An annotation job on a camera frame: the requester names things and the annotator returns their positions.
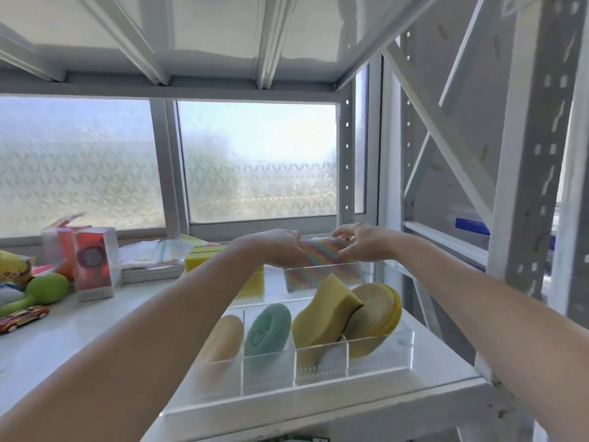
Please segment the clear acrylic divided organizer tray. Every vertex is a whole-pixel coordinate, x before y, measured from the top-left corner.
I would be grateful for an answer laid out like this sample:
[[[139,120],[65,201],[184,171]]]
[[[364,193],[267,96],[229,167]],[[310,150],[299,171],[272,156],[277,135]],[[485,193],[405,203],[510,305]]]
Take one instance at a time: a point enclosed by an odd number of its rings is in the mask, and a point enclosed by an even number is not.
[[[264,296],[251,298],[260,302],[235,306],[223,314],[236,315],[244,323],[244,338],[237,356],[216,363],[194,362],[163,415],[409,369],[414,352],[414,332],[401,320],[374,352],[359,359],[349,358],[348,342],[343,335],[336,343],[297,349],[290,334],[281,352],[244,356],[246,335],[254,319],[270,304],[286,305],[291,312],[292,323],[311,302],[320,283],[328,275],[334,274],[352,290],[364,283],[375,283],[373,272],[373,264],[366,262],[287,269],[283,272],[266,269]]]

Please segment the yellow snack bag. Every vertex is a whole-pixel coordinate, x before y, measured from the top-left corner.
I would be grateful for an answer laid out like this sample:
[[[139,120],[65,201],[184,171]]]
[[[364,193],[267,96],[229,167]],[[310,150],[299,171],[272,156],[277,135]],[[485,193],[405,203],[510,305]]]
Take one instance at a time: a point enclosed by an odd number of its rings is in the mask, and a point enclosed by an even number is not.
[[[36,257],[29,257],[0,250],[0,283],[26,288],[33,278]]]

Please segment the person's right hand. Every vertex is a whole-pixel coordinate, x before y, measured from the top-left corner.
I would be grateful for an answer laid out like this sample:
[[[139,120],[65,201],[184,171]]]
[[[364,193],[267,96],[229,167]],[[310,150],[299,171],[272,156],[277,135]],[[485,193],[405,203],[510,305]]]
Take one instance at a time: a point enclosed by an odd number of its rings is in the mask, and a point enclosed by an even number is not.
[[[398,231],[362,222],[352,224],[361,224],[362,228],[356,239],[349,240],[349,247],[339,252],[342,262],[378,262],[394,259]]]

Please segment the clear box with red insert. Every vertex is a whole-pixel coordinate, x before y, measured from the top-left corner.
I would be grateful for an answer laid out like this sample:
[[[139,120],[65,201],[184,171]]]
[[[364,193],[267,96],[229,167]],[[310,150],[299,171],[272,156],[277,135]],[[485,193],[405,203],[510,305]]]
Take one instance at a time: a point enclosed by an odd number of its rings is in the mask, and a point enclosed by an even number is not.
[[[114,297],[121,285],[121,259],[114,227],[83,227],[72,232],[74,284],[79,302]]]
[[[70,226],[70,223],[84,217],[85,212],[67,215],[48,225],[41,231],[42,245],[46,261],[53,271],[74,282],[76,272],[73,232],[84,229],[87,225]]]

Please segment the person's right forearm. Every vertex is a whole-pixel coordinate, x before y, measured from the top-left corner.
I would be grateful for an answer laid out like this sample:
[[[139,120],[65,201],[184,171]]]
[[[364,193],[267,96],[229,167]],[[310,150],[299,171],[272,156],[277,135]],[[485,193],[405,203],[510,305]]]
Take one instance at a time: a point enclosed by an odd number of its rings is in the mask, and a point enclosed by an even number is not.
[[[498,381],[556,442],[586,442],[589,331],[420,237],[390,234],[389,257],[429,290]]]

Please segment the pale yellow oblong sponge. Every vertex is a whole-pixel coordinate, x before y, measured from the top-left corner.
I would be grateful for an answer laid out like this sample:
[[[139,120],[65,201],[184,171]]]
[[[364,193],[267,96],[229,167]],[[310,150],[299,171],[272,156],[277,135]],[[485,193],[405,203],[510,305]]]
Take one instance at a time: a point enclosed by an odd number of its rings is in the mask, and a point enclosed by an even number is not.
[[[196,364],[216,363],[234,359],[244,338],[244,323],[236,315],[219,319],[195,359]]]

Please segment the white metal shelf rack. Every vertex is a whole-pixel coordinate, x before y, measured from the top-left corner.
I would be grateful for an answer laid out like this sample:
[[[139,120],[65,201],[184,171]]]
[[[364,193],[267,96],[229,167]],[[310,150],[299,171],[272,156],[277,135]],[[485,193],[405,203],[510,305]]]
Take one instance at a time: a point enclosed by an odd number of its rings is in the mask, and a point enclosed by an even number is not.
[[[122,199],[112,216],[131,231],[219,228],[196,222],[185,182],[176,181],[177,101],[312,103],[342,107],[372,58],[390,61],[392,42],[438,0],[0,0],[0,98],[33,97],[23,119],[0,102],[0,241],[36,244],[41,219],[76,212],[86,197]],[[100,182],[73,193],[98,167],[98,135],[108,162],[135,175],[143,147],[123,158],[125,138],[96,114],[47,114],[37,98],[143,99],[156,107],[155,180]],[[128,194],[114,188],[131,187]]]

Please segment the stack of clear plastic packets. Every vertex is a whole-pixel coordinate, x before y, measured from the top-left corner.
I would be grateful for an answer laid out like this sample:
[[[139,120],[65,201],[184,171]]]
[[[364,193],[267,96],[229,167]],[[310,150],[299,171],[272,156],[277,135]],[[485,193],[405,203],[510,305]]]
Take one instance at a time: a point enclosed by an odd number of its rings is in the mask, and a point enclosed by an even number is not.
[[[123,285],[179,278],[185,258],[196,248],[208,251],[220,243],[180,235],[174,238],[143,240],[119,248]]]

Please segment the green maraca toy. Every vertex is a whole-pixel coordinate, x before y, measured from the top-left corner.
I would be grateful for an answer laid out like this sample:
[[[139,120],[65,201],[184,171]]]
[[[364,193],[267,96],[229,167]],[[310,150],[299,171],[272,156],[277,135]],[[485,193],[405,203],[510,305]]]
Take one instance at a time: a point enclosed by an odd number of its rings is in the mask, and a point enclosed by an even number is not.
[[[62,274],[37,276],[27,284],[21,300],[0,307],[0,318],[32,306],[55,304],[68,295],[69,289],[70,282]]]

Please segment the rainbow striped scrub pad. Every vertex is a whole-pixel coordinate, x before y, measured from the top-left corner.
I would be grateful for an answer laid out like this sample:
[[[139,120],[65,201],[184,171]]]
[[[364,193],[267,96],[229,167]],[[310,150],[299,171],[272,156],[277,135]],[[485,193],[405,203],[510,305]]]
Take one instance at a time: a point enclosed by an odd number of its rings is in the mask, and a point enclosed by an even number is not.
[[[339,237],[317,237],[299,241],[305,261],[299,267],[318,267],[340,264],[339,252],[349,247],[350,241]]]

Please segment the yellow wave-shaped sponge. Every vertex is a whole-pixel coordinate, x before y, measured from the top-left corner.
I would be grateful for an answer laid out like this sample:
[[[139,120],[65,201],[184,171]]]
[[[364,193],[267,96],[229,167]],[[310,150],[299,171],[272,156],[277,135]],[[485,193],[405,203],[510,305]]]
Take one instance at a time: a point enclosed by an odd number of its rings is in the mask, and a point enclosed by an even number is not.
[[[352,315],[363,306],[337,276],[328,275],[311,302],[292,321],[295,347],[306,349],[338,342]]]

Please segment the yellow sponge pack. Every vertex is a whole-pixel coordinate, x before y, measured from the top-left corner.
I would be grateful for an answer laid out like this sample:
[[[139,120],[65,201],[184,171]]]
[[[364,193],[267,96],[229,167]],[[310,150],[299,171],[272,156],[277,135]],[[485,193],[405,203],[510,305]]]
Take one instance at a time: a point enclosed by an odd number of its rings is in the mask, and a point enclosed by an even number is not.
[[[217,243],[210,243],[204,246],[194,246],[194,248],[192,248],[188,255],[184,258],[185,272],[188,273],[191,270],[199,267],[214,257],[217,253],[222,251],[224,248],[225,245],[219,245]]]

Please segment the frosted glass window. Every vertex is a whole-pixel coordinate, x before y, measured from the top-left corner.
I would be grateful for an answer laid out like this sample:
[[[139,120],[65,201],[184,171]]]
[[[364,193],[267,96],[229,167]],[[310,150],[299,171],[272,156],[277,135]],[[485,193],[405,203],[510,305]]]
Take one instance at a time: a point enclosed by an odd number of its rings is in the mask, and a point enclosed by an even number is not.
[[[0,96],[0,247],[39,246],[42,229],[113,227],[119,240],[246,229],[336,215],[332,104]]]

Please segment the yellow rectangular sponge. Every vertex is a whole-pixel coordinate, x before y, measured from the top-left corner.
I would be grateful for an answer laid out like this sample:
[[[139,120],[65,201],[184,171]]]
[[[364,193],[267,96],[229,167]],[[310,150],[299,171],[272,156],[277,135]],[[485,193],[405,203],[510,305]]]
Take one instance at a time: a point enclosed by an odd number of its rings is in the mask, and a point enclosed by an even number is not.
[[[254,274],[246,281],[235,299],[262,298],[266,291],[264,265],[256,269]]]

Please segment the round yellow scrub pad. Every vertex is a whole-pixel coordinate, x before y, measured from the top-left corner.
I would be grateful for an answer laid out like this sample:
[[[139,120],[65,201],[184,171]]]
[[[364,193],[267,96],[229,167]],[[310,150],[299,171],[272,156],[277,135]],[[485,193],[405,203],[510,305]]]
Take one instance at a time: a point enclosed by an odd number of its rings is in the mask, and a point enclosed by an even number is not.
[[[343,336],[350,359],[374,352],[398,326],[402,315],[398,292],[382,283],[364,283],[352,289],[363,303],[346,324]]]

